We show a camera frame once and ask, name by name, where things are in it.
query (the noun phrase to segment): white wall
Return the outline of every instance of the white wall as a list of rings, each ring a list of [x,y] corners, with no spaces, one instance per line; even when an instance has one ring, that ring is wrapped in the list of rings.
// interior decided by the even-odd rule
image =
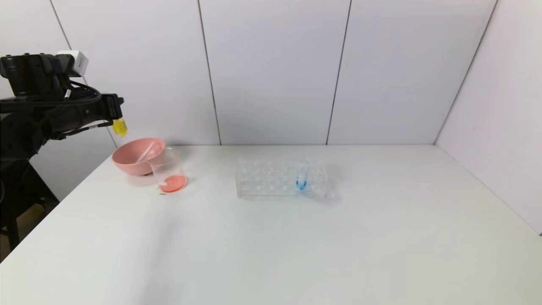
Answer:
[[[1,56],[56,54],[68,49],[49,1],[8,0],[2,1],[1,9]],[[0,78],[0,98],[12,96],[8,80]],[[30,163],[55,196],[62,200],[114,149],[107,129],[97,128],[62,141],[49,141]]]
[[[200,0],[222,144],[325,144],[349,0]]]
[[[542,1],[499,0],[436,144],[542,232]]]
[[[118,144],[219,144],[198,0],[53,0],[89,86],[124,97]]]
[[[329,144],[433,144],[495,0],[354,0]]]

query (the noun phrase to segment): floor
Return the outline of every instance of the floor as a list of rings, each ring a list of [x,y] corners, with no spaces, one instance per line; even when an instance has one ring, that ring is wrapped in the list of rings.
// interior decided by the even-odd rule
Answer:
[[[23,240],[47,215],[47,211],[43,206],[35,204],[26,212],[17,218],[19,226],[19,237]],[[8,237],[0,235],[0,262],[3,261],[10,253]]]

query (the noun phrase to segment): yellow object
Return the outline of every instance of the yellow object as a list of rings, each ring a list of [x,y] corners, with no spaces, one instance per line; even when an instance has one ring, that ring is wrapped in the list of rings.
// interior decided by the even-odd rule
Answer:
[[[113,121],[113,132],[115,132],[117,135],[121,137],[126,136],[126,133],[128,132],[128,128],[126,127],[126,123],[124,123],[123,118]]]

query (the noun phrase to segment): pink bowl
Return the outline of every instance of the pink bowl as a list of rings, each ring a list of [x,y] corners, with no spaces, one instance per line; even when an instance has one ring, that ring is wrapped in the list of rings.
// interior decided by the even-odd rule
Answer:
[[[147,152],[145,159],[141,162],[137,160],[143,155],[147,149],[154,143],[160,145],[159,149],[151,149]],[[113,163],[128,175],[143,176],[152,173],[150,164],[147,162],[156,158],[165,157],[166,143],[159,138],[142,138],[133,140],[117,148],[113,153]]]

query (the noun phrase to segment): glass beaker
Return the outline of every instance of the glass beaker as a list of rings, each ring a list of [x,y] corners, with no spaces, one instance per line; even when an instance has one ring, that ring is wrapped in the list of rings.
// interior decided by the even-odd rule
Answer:
[[[166,147],[164,157],[149,160],[149,164],[163,192],[175,192],[186,185],[188,179],[184,175],[180,151],[177,149]]]

